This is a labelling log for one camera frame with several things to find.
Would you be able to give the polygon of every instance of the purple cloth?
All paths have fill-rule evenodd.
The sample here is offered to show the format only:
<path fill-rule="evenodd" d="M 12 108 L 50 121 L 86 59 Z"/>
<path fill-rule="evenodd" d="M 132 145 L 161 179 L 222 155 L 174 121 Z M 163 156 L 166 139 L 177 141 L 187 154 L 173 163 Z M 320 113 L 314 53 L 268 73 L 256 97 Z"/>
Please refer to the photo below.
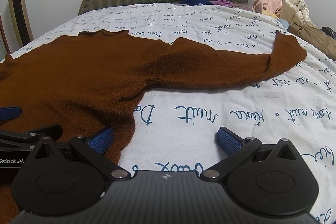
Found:
<path fill-rule="evenodd" d="M 234 6 L 234 4 L 231 1 L 228 1 L 228 0 L 213 0 L 213 1 L 210 1 L 210 2 L 214 5 L 231 6 L 231 7 Z"/>

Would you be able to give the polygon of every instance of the blue textured pad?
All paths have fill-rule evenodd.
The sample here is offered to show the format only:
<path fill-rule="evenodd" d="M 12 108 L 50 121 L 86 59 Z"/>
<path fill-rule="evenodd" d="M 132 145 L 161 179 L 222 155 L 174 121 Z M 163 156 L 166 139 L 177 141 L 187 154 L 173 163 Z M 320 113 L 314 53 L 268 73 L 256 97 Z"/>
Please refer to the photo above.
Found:
<path fill-rule="evenodd" d="M 21 113 L 22 110 L 18 106 L 0 108 L 0 121 L 15 119 L 19 117 Z"/>
<path fill-rule="evenodd" d="M 112 128 L 107 128 L 101 133 L 98 133 L 88 142 L 88 146 L 103 154 L 113 143 L 114 132 Z"/>
<path fill-rule="evenodd" d="M 221 128 L 217 132 L 217 143 L 229 156 L 242 148 L 242 144 Z"/>

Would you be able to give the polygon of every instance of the light blue cloth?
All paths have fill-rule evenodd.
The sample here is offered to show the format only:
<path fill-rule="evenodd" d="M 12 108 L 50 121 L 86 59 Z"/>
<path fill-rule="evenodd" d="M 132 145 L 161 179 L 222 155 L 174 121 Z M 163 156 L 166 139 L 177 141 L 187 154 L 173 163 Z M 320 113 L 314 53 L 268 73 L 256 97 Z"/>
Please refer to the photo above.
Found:
<path fill-rule="evenodd" d="M 288 30 L 289 23 L 286 20 L 284 20 L 284 19 L 277 19 L 277 21 L 279 21 L 285 27 L 285 29 Z"/>

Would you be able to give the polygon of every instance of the yellow cloth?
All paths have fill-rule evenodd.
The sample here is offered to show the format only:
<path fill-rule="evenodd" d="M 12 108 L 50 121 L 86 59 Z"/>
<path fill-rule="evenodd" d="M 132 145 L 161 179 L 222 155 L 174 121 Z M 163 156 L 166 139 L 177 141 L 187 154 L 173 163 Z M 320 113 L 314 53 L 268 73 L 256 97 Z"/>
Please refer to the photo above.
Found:
<path fill-rule="evenodd" d="M 275 14 L 270 14 L 268 10 L 262 11 L 261 13 L 262 13 L 263 15 L 267 15 L 267 16 L 270 16 L 270 17 L 274 17 L 274 18 L 279 19 Z"/>

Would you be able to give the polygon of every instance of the bed sheet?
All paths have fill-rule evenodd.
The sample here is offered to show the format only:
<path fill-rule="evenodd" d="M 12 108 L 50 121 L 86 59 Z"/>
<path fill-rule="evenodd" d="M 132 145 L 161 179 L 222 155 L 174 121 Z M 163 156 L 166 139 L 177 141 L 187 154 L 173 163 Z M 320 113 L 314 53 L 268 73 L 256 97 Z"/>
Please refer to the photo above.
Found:
<path fill-rule="evenodd" d="M 271 53 L 272 17 L 217 5 L 179 7 L 168 3 L 95 10 L 80 15 L 14 52 L 14 58 L 62 35 L 128 29 L 138 37 L 172 44 L 178 37 L 218 50 Z M 263 143 L 289 138 L 315 175 L 319 197 L 311 213 L 321 223 L 336 220 L 336 65 L 298 38 L 307 58 L 288 72 L 246 86 L 218 90 L 146 91 L 134 110 L 135 134 L 119 164 L 132 171 L 202 170 L 226 155 L 215 142 L 221 126 Z"/>

